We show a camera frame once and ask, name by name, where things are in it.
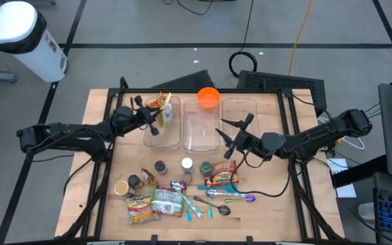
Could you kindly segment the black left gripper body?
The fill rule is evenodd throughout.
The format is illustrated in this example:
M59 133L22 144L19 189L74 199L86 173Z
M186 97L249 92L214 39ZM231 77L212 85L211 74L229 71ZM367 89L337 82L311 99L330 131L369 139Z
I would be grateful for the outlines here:
M150 127L152 124L152 114L150 109L147 107L136 109L135 114L131 118L131 122L139 126L148 125Z

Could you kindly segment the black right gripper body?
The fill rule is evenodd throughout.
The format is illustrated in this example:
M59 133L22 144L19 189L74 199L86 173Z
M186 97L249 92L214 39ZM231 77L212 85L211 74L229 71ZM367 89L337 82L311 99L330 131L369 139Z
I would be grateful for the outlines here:
M264 158L264 150L260 147L261 140L247 131L239 131L233 143L238 152L249 151L259 158Z

